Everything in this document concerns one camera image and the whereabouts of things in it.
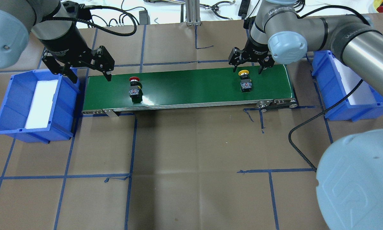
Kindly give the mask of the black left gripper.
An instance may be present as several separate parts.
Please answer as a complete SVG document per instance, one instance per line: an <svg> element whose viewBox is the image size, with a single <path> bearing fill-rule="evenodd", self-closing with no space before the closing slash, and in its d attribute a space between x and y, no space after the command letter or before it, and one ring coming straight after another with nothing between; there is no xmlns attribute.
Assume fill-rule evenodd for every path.
<svg viewBox="0 0 383 230"><path fill-rule="evenodd" d="M104 46L92 50L78 31L78 19L54 15L44 17L38 24L38 39L44 45L41 58L53 74L63 74L77 83L78 77L71 67L88 67L101 72L105 79L112 80L115 60Z"/></svg>

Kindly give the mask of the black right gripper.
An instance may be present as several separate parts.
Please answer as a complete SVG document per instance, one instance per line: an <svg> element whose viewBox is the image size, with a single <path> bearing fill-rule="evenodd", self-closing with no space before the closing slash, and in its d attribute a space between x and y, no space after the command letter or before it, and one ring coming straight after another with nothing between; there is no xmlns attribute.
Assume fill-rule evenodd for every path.
<svg viewBox="0 0 383 230"><path fill-rule="evenodd" d="M258 74L275 64L274 59L269 55L268 45L258 43L252 38L247 40L243 50L233 48L228 57L228 63L233 66L234 73L239 65L246 62L258 62L260 65Z"/></svg>

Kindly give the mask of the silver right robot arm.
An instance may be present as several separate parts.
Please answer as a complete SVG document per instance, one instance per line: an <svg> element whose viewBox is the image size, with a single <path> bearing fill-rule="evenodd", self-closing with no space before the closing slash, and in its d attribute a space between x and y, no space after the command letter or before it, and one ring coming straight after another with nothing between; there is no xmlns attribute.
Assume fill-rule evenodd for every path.
<svg viewBox="0 0 383 230"><path fill-rule="evenodd" d="M333 142L318 167L292 141L292 133L320 116L329 120L374 119L383 114L383 35L367 17L351 15L307 19L295 0L265 0L247 19L247 43L233 48L229 64L257 62L259 73L291 64L312 51L313 76L326 107L293 128L288 141L316 172L321 214L331 230L383 230L383 129L350 134Z"/></svg>

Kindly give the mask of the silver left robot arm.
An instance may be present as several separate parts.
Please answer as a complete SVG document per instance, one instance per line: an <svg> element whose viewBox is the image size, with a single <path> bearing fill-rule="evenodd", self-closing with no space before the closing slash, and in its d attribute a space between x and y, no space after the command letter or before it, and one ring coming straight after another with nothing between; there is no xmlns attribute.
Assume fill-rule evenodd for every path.
<svg viewBox="0 0 383 230"><path fill-rule="evenodd" d="M113 57L104 46L89 48L77 22L81 19L72 17L59 0L0 0L0 69L17 63L33 33L45 48L41 59L52 74L76 83L71 68L87 67L111 81Z"/></svg>

